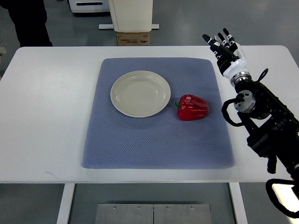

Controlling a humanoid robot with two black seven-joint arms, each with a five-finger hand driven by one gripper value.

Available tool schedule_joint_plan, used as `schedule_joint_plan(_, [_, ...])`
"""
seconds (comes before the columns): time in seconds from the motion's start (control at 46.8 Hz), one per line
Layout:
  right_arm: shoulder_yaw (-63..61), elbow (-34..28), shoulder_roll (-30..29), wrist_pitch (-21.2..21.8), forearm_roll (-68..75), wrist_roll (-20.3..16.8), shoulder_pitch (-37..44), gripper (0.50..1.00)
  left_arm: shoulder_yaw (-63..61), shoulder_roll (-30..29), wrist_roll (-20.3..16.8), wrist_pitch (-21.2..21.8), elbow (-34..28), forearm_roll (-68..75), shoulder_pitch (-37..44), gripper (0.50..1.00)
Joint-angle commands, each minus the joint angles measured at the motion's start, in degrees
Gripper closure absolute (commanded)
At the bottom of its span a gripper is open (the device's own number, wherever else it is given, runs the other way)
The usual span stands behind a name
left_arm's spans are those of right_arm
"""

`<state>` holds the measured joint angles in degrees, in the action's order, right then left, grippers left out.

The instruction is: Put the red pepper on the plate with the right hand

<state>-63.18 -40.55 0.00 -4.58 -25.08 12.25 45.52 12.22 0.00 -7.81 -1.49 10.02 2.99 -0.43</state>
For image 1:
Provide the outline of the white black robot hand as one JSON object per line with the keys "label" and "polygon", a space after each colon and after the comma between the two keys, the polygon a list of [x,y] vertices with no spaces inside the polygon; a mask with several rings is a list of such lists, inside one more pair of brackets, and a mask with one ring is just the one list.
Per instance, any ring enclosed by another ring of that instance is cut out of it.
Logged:
{"label": "white black robot hand", "polygon": [[232,80],[238,73],[248,73],[247,59],[240,44],[235,41],[230,32],[226,28],[223,32],[223,34],[218,33],[218,38],[212,38],[207,34],[203,34],[202,37],[214,53],[220,73]]}

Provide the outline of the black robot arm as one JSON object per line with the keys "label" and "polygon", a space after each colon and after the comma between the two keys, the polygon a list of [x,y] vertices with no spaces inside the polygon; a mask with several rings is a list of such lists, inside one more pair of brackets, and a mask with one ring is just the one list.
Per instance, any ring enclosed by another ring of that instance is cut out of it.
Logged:
{"label": "black robot arm", "polygon": [[288,210],[278,199],[273,184],[291,185],[295,196],[299,195],[299,121],[261,80],[254,81],[248,72],[239,72],[231,78],[237,96],[224,102],[221,112],[232,126],[244,126],[249,133],[248,146],[260,157],[268,159],[267,171],[276,172],[281,161],[291,180],[270,179],[266,191],[273,205],[290,218],[298,218],[297,211]]}

